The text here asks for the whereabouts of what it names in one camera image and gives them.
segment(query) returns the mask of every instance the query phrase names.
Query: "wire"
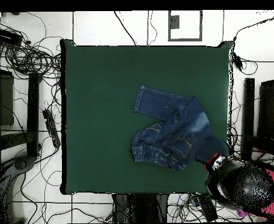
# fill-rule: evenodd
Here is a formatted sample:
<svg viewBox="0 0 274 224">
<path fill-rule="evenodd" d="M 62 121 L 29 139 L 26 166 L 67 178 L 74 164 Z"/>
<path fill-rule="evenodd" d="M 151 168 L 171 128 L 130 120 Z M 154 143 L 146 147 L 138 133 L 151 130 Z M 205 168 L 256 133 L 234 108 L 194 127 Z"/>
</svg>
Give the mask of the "wire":
<svg viewBox="0 0 274 224">
<path fill-rule="evenodd" d="M 239 31 L 237 31 L 237 33 L 235 34 L 235 36 L 234 36 L 234 41 L 236 41 L 236 39 L 237 39 L 237 35 L 239 34 L 239 32 L 240 31 L 242 31 L 242 30 L 244 30 L 244 29 L 247 29 L 247 28 L 249 28 L 249 27 L 253 27 L 253 26 L 256 26 L 256 25 L 259 25 L 259 24 L 263 24 L 263 23 L 265 23 L 265 22 L 268 22 L 268 21 L 271 21 L 271 20 L 274 20 L 274 17 L 272 17 L 272 18 L 269 18 L 269 19 L 265 19 L 265 20 L 262 20 L 262 21 L 260 21 L 260 22 L 257 22 L 257 23 L 255 23 L 255 24 L 252 24 L 252 25 L 249 25 L 249 26 L 246 26 L 246 27 L 243 27 L 242 29 L 239 29 Z M 256 62 L 274 62 L 274 61 L 255 61 L 255 60 L 245 60 L 245 59 L 243 59 L 243 58 L 241 58 L 243 61 L 248 61 L 248 62 L 254 62 L 254 63 L 256 63 Z"/>
<path fill-rule="evenodd" d="M 24 178 L 23 178 L 22 185 L 20 186 L 20 192 L 22 193 L 22 195 L 23 195 L 27 200 L 29 200 L 30 202 L 34 203 L 35 206 L 36 206 L 36 209 L 35 209 L 34 214 L 31 216 L 30 220 L 27 222 L 27 224 L 29 224 L 30 221 L 32 220 L 32 218 L 35 216 L 37 210 L 38 210 L 38 205 L 37 205 L 33 200 L 31 200 L 30 198 L 28 198 L 27 196 L 25 196 L 25 194 L 23 193 L 22 189 L 23 189 L 23 184 L 25 183 L 25 180 L 26 180 L 26 173 L 25 173 L 25 176 L 24 176 Z"/>
<path fill-rule="evenodd" d="M 150 46 L 150 44 L 151 44 L 152 42 L 154 42 L 154 41 L 155 41 L 155 39 L 157 38 L 157 35 L 158 35 L 157 30 L 155 29 L 155 27 L 154 27 L 154 26 L 152 25 L 152 23 L 151 23 L 152 14 L 153 14 L 153 11 L 151 12 L 151 17 L 150 17 L 150 25 L 151 25 L 151 27 L 153 27 L 153 29 L 155 30 L 155 38 L 154 38 L 154 40 L 152 40 L 152 41 L 149 43 L 149 46 Z"/>
<path fill-rule="evenodd" d="M 35 17 L 38 18 L 38 19 L 40 19 L 40 20 L 42 21 L 42 24 L 43 24 L 43 26 L 44 26 L 44 28 L 45 28 L 45 32 L 46 32 L 46 25 L 44 24 L 43 20 L 42 20 L 40 17 L 38 17 L 38 16 L 36 16 L 36 15 L 30 13 L 30 12 L 27 12 L 27 13 L 30 14 L 30 15 L 32 15 L 32 16 L 35 16 Z"/>
<path fill-rule="evenodd" d="M 118 17 L 118 15 L 116 14 L 116 11 L 114 11 L 115 16 L 118 18 L 119 22 L 121 23 L 122 27 L 124 28 L 125 32 L 130 36 L 131 40 L 133 41 L 134 45 L 136 45 L 136 42 L 134 41 L 134 39 L 132 38 L 132 36 L 130 35 L 130 33 L 126 30 L 125 26 L 123 25 L 122 21 L 120 20 L 120 18 Z"/>
<path fill-rule="evenodd" d="M 58 215 L 65 215 L 65 214 L 67 214 L 67 213 L 69 213 L 69 212 L 71 212 L 71 211 L 80 211 L 80 212 L 83 213 L 84 215 L 90 216 L 90 217 L 96 219 L 96 220 L 99 221 L 99 222 L 107 223 L 107 222 L 105 222 L 105 220 L 104 220 L 103 218 L 101 218 L 101 217 L 95 217 L 95 216 L 93 216 L 93 215 L 90 215 L 90 214 L 88 214 L 88 213 L 85 213 L 85 212 L 82 211 L 81 209 L 73 208 L 73 209 L 71 209 L 71 210 L 69 210 L 69 211 L 66 211 L 66 212 L 63 212 L 63 213 L 56 213 L 56 214 L 51 215 L 50 218 L 48 219 L 48 221 L 46 222 L 46 224 L 49 223 L 49 221 L 50 221 L 50 219 L 51 219 L 52 217 L 58 216 Z"/>
</svg>

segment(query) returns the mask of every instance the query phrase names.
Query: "black cable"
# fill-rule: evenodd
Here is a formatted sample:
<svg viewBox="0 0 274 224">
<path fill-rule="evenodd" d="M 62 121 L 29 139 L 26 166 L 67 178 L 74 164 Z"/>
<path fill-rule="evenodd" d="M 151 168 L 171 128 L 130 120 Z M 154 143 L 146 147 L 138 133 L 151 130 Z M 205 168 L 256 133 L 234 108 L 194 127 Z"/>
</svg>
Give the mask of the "black cable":
<svg viewBox="0 0 274 224">
<path fill-rule="evenodd" d="M 32 220 L 32 218 L 35 216 L 37 210 L 38 210 L 38 205 L 37 205 L 33 200 L 31 200 L 30 198 L 28 198 L 27 196 L 24 195 L 22 189 L 23 189 L 23 184 L 25 183 L 25 180 L 26 180 L 26 173 L 25 173 L 25 176 L 24 176 L 24 178 L 23 178 L 22 185 L 20 186 L 20 192 L 22 193 L 22 195 L 23 195 L 27 200 L 31 201 L 31 202 L 34 203 L 35 206 L 36 206 L 36 209 L 35 209 L 34 214 L 31 216 L 30 220 L 27 222 L 27 224 L 29 224 L 30 221 Z"/>
<path fill-rule="evenodd" d="M 57 213 L 57 214 L 51 215 L 50 218 L 48 219 L 48 221 L 46 222 L 46 224 L 49 223 L 49 221 L 50 221 L 50 219 L 51 219 L 52 217 L 58 216 L 58 215 L 65 215 L 65 214 L 67 214 L 67 213 L 69 213 L 69 212 L 71 212 L 71 211 L 74 211 L 74 210 L 80 211 L 80 212 L 83 213 L 84 215 L 90 216 L 90 217 L 96 219 L 96 220 L 99 221 L 99 222 L 106 223 L 105 220 L 104 220 L 103 218 L 101 218 L 101 217 L 95 217 L 95 216 L 93 216 L 93 215 L 90 215 L 90 214 L 88 214 L 88 213 L 85 213 L 85 212 L 82 211 L 81 209 L 73 208 L 72 210 L 69 210 L 69 211 L 66 211 L 66 212 L 63 212 L 63 213 Z"/>
<path fill-rule="evenodd" d="M 130 33 L 126 30 L 125 26 L 123 25 L 122 21 L 120 20 L 120 18 L 118 17 L 118 15 L 116 14 L 116 11 L 114 11 L 115 16 L 118 18 L 119 22 L 121 23 L 122 27 L 124 28 L 125 32 L 130 36 L 131 40 L 133 41 L 134 45 L 136 45 L 136 42 L 134 41 L 134 39 L 132 38 L 132 36 L 130 35 Z"/>
<path fill-rule="evenodd" d="M 153 14 L 153 11 L 151 12 L 151 17 L 150 17 L 150 25 L 151 25 L 151 27 L 153 27 L 153 29 L 155 30 L 155 37 L 154 37 L 154 40 L 152 40 L 152 41 L 149 43 L 149 46 L 150 46 L 150 44 L 151 44 L 152 42 L 154 42 L 154 41 L 156 40 L 157 35 L 158 35 L 157 30 L 155 29 L 155 27 L 154 27 L 154 26 L 152 25 L 152 23 L 151 23 L 152 14 Z"/>
</svg>

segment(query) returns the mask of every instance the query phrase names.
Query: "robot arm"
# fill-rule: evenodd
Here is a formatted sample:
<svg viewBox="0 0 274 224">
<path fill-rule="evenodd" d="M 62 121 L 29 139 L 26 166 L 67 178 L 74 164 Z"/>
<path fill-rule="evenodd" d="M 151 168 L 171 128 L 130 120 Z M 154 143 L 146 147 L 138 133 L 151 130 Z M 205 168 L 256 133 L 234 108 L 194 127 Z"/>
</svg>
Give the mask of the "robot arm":
<svg viewBox="0 0 274 224">
<path fill-rule="evenodd" d="M 274 166 L 215 154 L 203 167 L 209 172 L 207 190 L 219 204 L 274 218 Z"/>
</svg>

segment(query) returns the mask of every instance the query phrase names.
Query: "blue denim jeans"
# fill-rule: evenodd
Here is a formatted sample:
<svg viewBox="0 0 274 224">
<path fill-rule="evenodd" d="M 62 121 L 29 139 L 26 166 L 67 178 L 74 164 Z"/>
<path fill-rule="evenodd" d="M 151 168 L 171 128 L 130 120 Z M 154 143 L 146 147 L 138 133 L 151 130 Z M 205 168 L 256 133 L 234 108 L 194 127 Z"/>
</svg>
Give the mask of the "blue denim jeans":
<svg viewBox="0 0 274 224">
<path fill-rule="evenodd" d="M 141 85 L 134 111 L 161 120 L 133 134 L 135 162 L 145 160 L 180 171 L 194 159 L 207 162 L 216 152 L 227 153 L 225 142 L 211 134 L 209 120 L 195 97 Z"/>
</svg>

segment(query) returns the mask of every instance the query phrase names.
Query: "green tabletop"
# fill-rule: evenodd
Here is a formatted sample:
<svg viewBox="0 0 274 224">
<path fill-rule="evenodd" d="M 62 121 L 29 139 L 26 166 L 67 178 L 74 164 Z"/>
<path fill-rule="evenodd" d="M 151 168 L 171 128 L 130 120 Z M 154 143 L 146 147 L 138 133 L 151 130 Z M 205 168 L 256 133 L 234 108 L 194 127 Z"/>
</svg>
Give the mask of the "green tabletop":
<svg viewBox="0 0 274 224">
<path fill-rule="evenodd" d="M 226 139 L 231 44 L 80 47 L 64 40 L 66 142 L 61 192 L 206 192 L 207 173 L 200 163 L 177 172 L 133 162 L 131 135 L 158 122 L 134 113 L 134 101 L 141 84 L 196 96 L 213 134 Z"/>
</svg>

